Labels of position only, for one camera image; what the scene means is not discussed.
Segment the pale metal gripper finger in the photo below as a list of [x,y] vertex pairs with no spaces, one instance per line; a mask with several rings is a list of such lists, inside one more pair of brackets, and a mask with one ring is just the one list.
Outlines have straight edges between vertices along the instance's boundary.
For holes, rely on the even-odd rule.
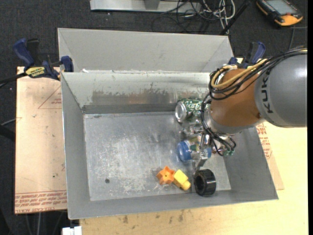
[[210,136],[208,134],[201,134],[199,150],[203,154],[210,154]]
[[205,164],[208,157],[202,153],[196,154],[193,158],[193,175]]

